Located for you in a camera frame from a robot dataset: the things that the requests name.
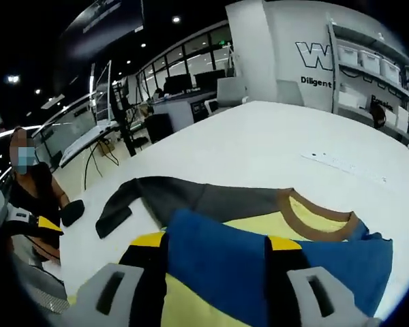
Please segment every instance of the black tank top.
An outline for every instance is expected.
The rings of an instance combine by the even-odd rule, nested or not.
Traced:
[[[42,162],[30,167],[30,174],[35,182],[38,198],[34,198],[14,179],[9,202],[17,207],[31,212],[35,216],[43,216],[56,226],[60,226],[59,201],[52,188],[52,173],[47,164]],[[55,249],[59,248],[59,237],[42,239]]]

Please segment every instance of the ceiling light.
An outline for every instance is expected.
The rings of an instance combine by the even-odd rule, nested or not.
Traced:
[[[20,76],[18,76],[18,75],[9,75],[7,77],[7,82],[11,83],[11,84],[16,84],[16,83],[20,82]]]

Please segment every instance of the white chair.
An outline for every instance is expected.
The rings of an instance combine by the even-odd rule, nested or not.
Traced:
[[[204,102],[208,113],[214,115],[247,102],[247,91],[242,77],[217,80],[217,98]]]

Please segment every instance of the floor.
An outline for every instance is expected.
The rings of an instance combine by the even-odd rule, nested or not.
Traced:
[[[146,137],[148,140],[150,140],[146,129],[136,132],[134,137]],[[135,150],[137,153],[139,153],[141,150],[144,150],[150,145],[151,143],[149,141],[141,148],[135,148]],[[76,199],[85,190],[85,166],[94,146],[95,145],[93,145],[90,149],[86,149],[71,160],[71,162],[69,162],[69,164],[64,168],[58,168],[53,173],[56,181],[66,192],[70,201]],[[130,158],[130,154],[122,140],[114,143],[114,146],[115,149],[112,151],[112,154],[118,159],[119,164],[121,165],[121,162],[127,158]],[[114,172],[115,168],[117,168],[117,165],[115,165],[115,163],[109,159],[112,158],[111,154],[108,154],[108,158],[107,156],[103,156],[98,149],[95,149],[93,154],[94,158],[89,160],[87,168],[87,188],[90,188],[90,186],[102,181],[103,178],[109,176],[109,174]]]

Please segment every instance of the computer monitor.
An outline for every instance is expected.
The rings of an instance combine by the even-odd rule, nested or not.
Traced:
[[[226,73],[224,69],[214,70],[212,72],[206,72],[195,75],[196,77],[196,86],[200,87],[202,90],[217,90],[217,80],[219,78],[225,78]]]
[[[170,76],[165,79],[165,94],[177,94],[180,92],[186,92],[190,89],[192,89],[192,82],[189,74]]]

